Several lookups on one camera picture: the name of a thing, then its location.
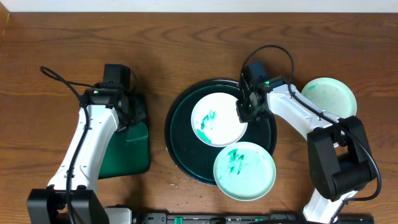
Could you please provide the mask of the green scrubbing sponge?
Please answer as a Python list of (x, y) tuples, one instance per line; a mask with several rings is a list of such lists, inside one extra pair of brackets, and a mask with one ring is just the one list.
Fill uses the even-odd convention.
[(147, 144), (149, 132), (147, 125), (143, 122), (131, 127), (126, 135), (127, 144)]

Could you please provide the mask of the white plate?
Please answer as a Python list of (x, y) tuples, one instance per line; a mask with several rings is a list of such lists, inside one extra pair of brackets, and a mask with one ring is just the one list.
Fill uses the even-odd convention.
[(239, 141), (248, 124), (239, 120), (237, 98), (229, 93), (211, 93), (192, 109), (191, 125), (199, 140), (211, 147), (226, 147)]

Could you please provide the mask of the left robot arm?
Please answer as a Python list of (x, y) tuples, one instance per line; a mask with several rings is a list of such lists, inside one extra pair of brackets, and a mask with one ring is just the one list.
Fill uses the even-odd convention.
[(86, 90), (68, 151), (44, 189), (32, 189), (32, 223), (140, 223), (127, 205), (103, 207), (98, 181), (150, 167), (146, 100), (109, 89)]

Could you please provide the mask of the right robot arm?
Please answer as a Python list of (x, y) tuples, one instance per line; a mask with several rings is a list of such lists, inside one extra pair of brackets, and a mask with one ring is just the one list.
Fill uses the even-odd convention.
[(305, 137), (313, 195), (303, 209), (305, 223), (336, 223), (341, 209), (372, 180), (381, 187), (362, 122), (340, 118), (304, 97), (284, 77), (241, 75), (237, 107), (242, 122), (275, 114)]

